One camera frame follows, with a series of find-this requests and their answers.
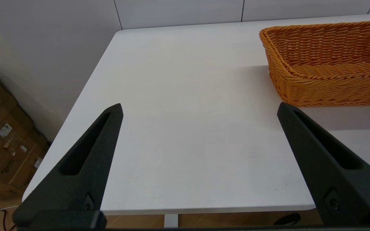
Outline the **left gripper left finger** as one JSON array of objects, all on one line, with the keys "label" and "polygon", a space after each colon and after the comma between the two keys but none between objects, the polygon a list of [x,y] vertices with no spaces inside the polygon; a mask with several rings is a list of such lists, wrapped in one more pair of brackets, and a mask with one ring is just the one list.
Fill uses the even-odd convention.
[{"label": "left gripper left finger", "polygon": [[101,204],[122,119],[121,104],[104,110],[15,210],[15,225],[106,225]]}]

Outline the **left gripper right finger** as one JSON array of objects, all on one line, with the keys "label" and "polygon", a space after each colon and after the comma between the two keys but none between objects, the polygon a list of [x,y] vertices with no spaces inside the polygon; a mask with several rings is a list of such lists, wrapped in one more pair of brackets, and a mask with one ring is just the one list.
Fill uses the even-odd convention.
[{"label": "left gripper right finger", "polygon": [[370,226],[370,165],[299,108],[277,117],[324,224]]}]

